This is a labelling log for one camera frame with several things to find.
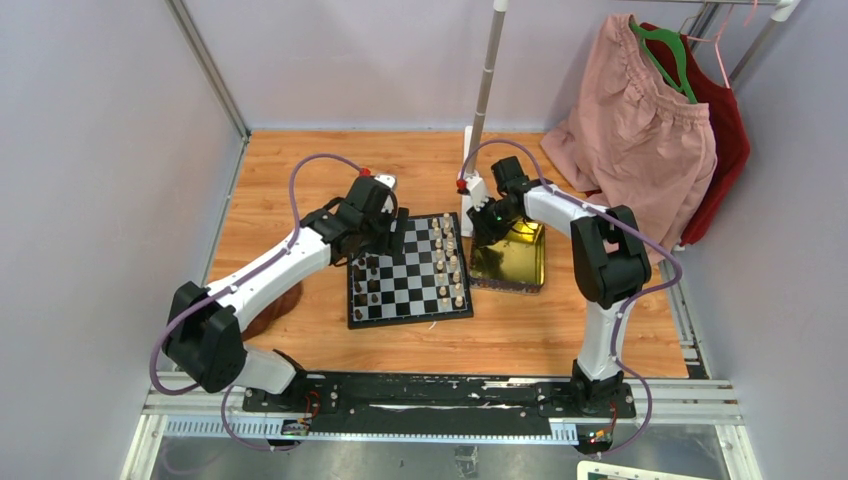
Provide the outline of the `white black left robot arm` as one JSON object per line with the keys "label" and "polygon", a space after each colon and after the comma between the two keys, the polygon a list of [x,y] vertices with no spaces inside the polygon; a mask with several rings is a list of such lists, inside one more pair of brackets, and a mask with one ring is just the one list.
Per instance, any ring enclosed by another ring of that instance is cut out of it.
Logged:
{"label": "white black left robot arm", "polygon": [[242,334],[309,276],[365,254],[398,254],[408,211],[396,189],[393,175],[361,175],[346,196],[299,219],[291,234],[247,266],[206,287],[179,287],[161,351],[208,393],[258,389],[279,411],[298,411],[307,390],[295,379],[301,367],[283,353],[247,346]]}

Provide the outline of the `black white chess board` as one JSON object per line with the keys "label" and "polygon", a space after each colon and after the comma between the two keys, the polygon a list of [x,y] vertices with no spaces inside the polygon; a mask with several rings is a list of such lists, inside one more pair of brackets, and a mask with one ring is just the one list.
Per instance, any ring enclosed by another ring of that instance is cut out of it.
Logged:
{"label": "black white chess board", "polygon": [[[391,255],[362,254],[354,257],[347,265],[347,327],[353,329],[395,326],[412,323],[430,323],[444,320],[470,318],[474,315],[470,292],[468,267],[464,258],[463,245],[458,238],[460,219],[455,212],[451,215],[453,229],[444,232],[442,227],[443,213],[417,215],[408,218],[403,254],[400,259]],[[432,220],[438,219],[441,225],[441,236],[435,237],[432,232]],[[368,258],[377,257],[379,266],[376,270],[368,268]],[[364,292],[369,299],[367,282],[378,280],[380,290],[374,293],[382,294],[383,305],[378,307],[355,307],[353,298],[353,268],[355,266],[367,269],[367,278],[363,283]],[[462,308],[454,306],[452,285],[461,283],[464,292]],[[438,288],[445,286],[449,299],[449,308],[441,310]],[[362,321],[354,320],[354,310],[361,309],[364,314]]]}

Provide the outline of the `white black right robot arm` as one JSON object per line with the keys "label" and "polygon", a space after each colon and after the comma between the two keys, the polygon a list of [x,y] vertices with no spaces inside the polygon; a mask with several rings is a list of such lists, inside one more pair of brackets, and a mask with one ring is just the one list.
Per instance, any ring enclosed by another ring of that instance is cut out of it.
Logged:
{"label": "white black right robot arm", "polygon": [[571,242],[574,278],[587,302],[587,317],[569,395],[577,413],[596,417],[622,389],[619,351],[629,303],[651,278],[633,212],[626,206],[586,203],[542,178],[532,179],[516,157],[496,162],[492,172],[495,195],[477,173],[462,172],[456,180],[477,243],[504,239],[520,220],[551,227]]}

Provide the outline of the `gold tin box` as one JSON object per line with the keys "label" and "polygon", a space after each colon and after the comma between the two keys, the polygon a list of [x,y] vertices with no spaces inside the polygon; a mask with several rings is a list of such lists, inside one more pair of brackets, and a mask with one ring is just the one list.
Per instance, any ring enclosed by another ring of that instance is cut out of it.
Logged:
{"label": "gold tin box", "polygon": [[545,284],[545,227],[518,222],[497,243],[483,245],[471,240],[470,285],[472,288],[539,294]]}

